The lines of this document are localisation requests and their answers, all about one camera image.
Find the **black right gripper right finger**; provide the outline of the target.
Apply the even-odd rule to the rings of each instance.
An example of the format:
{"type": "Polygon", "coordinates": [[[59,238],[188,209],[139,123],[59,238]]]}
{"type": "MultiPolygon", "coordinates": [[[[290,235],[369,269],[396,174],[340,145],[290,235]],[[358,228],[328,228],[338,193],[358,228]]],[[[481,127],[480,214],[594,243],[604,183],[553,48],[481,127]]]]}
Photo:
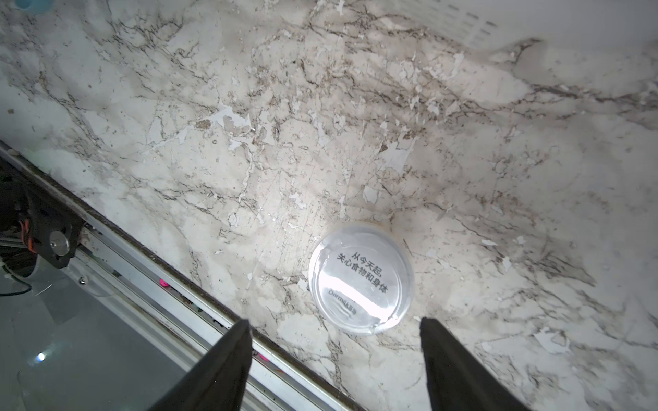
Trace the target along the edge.
{"type": "Polygon", "coordinates": [[[433,410],[526,410],[440,321],[422,318],[421,346],[433,410]]]}

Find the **yogurt cup without cap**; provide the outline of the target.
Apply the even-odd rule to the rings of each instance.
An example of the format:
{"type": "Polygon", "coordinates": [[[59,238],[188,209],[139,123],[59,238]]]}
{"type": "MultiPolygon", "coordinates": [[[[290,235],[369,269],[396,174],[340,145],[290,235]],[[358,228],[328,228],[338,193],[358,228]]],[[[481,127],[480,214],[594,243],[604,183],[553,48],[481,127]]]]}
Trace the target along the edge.
{"type": "Polygon", "coordinates": [[[414,294],[408,253],[377,224],[352,222],[329,231],[310,256],[314,303],[342,332],[371,336],[400,323],[414,294]]]}

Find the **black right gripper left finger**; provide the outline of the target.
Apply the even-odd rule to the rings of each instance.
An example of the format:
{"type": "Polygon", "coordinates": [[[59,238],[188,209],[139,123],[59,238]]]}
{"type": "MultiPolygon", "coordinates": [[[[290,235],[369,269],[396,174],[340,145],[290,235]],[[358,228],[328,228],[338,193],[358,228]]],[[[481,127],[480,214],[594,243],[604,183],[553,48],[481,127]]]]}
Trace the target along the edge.
{"type": "Polygon", "coordinates": [[[253,347],[248,320],[239,320],[152,410],[238,410],[253,347]]]}

